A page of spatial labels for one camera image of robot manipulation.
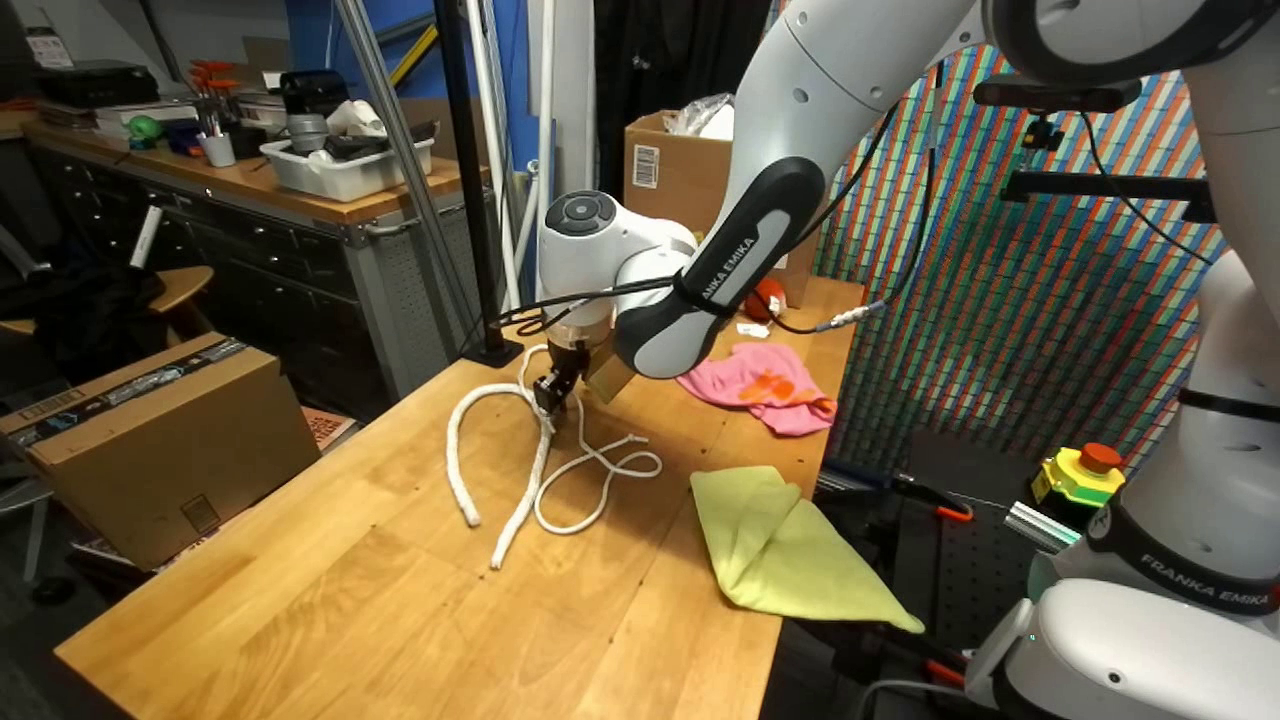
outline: wall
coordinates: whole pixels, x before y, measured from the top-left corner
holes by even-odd
[[[1174,412],[1197,347],[1205,258],[1155,238],[1117,198],[999,198],[1012,167],[1092,172],[1075,115],[1055,156],[1021,150],[1026,113],[978,106],[973,82],[1010,72],[962,50],[940,93],[918,86],[864,185],[823,228],[821,273],[883,294],[909,268],[925,148],[940,144],[931,242],[918,287],[860,328],[833,457],[901,463],[918,432],[1043,457],[1114,441],[1144,457]],[[1181,75],[1096,115],[1105,163],[1134,176],[1199,176]],[[1181,224],[1185,205],[1144,205],[1181,242],[1213,257],[1217,228]]]
[[[63,36],[72,61],[150,62],[170,82],[166,54],[138,0],[8,0],[23,25]],[[284,0],[153,0],[155,25],[181,62],[243,61],[242,36],[289,38]]]

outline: cabinet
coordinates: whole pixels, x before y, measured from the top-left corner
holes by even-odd
[[[365,230],[282,207],[278,191],[220,191],[199,176],[150,163],[87,161],[31,144],[31,161],[63,219],[104,257],[130,258],[143,207],[166,224],[153,268],[212,264],[199,294],[212,328],[282,355],[295,396],[356,421],[450,363],[450,333],[415,275],[407,230]],[[446,205],[446,242],[463,247],[463,219]]]

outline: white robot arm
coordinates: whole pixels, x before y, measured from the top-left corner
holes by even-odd
[[[738,93],[734,176],[715,228],[672,287],[623,304],[611,319],[617,350],[636,373],[682,376],[708,350],[746,290],[800,238],[851,138],[898,104],[968,7],[973,0],[785,7]],[[1087,545],[1060,561],[1064,579],[991,633],[968,686],[1038,715],[1272,715],[1278,0],[985,0],[985,18],[999,50],[1048,82],[1181,68],[1232,253],[1205,285],[1205,341],[1178,423],[1096,515]]]

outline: pink towel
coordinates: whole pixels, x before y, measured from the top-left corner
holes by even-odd
[[[730,361],[682,376],[682,386],[720,408],[749,408],[774,437],[811,437],[835,414],[789,342],[738,342]]]

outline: workbench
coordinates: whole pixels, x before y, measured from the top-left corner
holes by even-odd
[[[439,234],[412,230],[407,191],[321,198],[278,186],[266,156],[232,167],[133,150],[95,126],[23,124],[27,156],[62,214],[104,257],[130,258],[150,205],[166,207],[153,268],[212,264],[199,294],[209,319],[282,355],[305,403],[373,421],[398,396],[438,376],[463,336],[423,285],[412,242],[427,234],[473,285],[473,253],[461,207],[461,167],[432,161],[427,186]]]
[[[860,287],[811,279],[793,319],[851,304]],[[847,328],[778,341],[839,392]],[[617,479],[583,537],[527,522],[487,570],[536,423],[522,401],[473,408],[461,447],[479,528],[446,482],[446,423],[491,381],[515,381],[515,363],[453,363],[56,654],[133,715],[761,715],[781,615],[715,590],[690,473],[778,463],[811,490],[827,437],[778,441],[672,381],[633,381],[594,408],[590,437],[650,437],[666,477]],[[573,437],[562,427],[548,469]],[[573,473],[548,512],[583,515],[598,479]]]

